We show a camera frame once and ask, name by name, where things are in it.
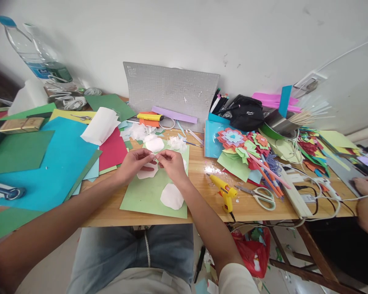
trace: white tissue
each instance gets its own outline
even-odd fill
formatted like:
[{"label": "white tissue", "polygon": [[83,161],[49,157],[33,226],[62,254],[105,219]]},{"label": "white tissue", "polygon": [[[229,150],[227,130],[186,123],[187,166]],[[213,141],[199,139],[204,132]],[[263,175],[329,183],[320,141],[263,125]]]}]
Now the white tissue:
[{"label": "white tissue", "polygon": [[118,118],[116,111],[100,107],[88,127],[81,134],[81,138],[86,142],[101,146],[119,125]]},{"label": "white tissue", "polygon": [[146,148],[153,153],[160,152],[165,147],[163,140],[155,134],[147,135],[144,139],[144,143]]},{"label": "white tissue", "polygon": [[155,176],[155,174],[158,171],[158,165],[157,164],[152,164],[152,163],[146,163],[144,165],[145,167],[152,167],[154,170],[153,171],[138,171],[137,176],[138,179],[143,180],[145,178],[153,178]]},{"label": "white tissue", "polygon": [[168,144],[171,150],[178,150],[180,153],[183,153],[187,150],[187,144],[185,143],[183,138],[179,138],[178,136],[169,137]]},{"label": "white tissue", "polygon": [[179,210],[183,206],[184,198],[178,188],[170,183],[165,186],[161,193],[161,202],[171,209]]}]

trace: leg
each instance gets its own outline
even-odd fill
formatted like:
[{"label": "leg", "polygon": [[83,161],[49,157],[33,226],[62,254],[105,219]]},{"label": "leg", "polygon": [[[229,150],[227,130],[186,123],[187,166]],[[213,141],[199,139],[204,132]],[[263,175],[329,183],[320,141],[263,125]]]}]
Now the leg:
[{"label": "leg", "polygon": [[[193,279],[193,225],[155,225],[147,231],[151,267],[182,278]],[[135,266],[148,267],[146,242],[139,240]]]},{"label": "leg", "polygon": [[96,293],[136,257],[132,227],[83,228],[67,293]]}]

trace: floor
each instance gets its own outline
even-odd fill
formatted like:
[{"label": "floor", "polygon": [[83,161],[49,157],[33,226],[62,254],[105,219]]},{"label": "floor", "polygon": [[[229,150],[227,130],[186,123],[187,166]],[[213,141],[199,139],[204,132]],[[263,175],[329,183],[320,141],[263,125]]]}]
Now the floor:
[{"label": "floor", "polygon": [[[283,246],[287,246],[287,255],[290,262],[296,266],[307,265],[304,261],[298,260],[289,253],[289,250],[302,254],[308,254],[303,240],[296,230],[286,228],[275,229],[278,238]],[[75,258],[76,247],[81,230],[78,229],[66,242],[53,251],[49,256],[42,260],[26,277],[18,288],[16,294],[59,294],[65,293],[70,282],[72,264]],[[202,247],[196,229],[194,229],[194,260],[195,266],[199,258],[199,251]],[[276,245],[272,240],[270,257],[278,259]],[[203,264],[202,271],[199,274],[198,282],[204,278],[210,278],[206,267]],[[313,282],[303,281],[300,277],[291,273],[270,266],[263,280],[254,279],[258,285],[261,294],[334,294],[327,288],[324,288]],[[368,293],[368,286],[361,291]]]}]

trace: yellow glue gun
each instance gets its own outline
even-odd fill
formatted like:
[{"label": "yellow glue gun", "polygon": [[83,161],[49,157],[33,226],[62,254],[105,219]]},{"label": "yellow glue gun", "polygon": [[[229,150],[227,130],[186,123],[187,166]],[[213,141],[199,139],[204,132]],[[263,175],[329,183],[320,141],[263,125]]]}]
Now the yellow glue gun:
[{"label": "yellow glue gun", "polygon": [[214,183],[214,185],[220,189],[219,194],[223,197],[225,204],[223,206],[224,211],[231,214],[233,211],[232,198],[237,196],[237,190],[229,187],[229,185],[219,177],[210,174],[207,175],[210,177],[210,180]]}]

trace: red plastic bag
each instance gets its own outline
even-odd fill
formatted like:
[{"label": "red plastic bag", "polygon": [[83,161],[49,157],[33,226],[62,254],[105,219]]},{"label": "red plastic bag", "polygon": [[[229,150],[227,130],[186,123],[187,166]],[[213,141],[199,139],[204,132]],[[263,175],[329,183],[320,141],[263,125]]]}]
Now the red plastic bag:
[{"label": "red plastic bag", "polygon": [[270,257],[270,230],[263,228],[263,240],[266,243],[257,241],[247,241],[240,231],[232,232],[234,242],[244,261],[245,267],[255,278],[264,278],[267,271],[267,264]]}]

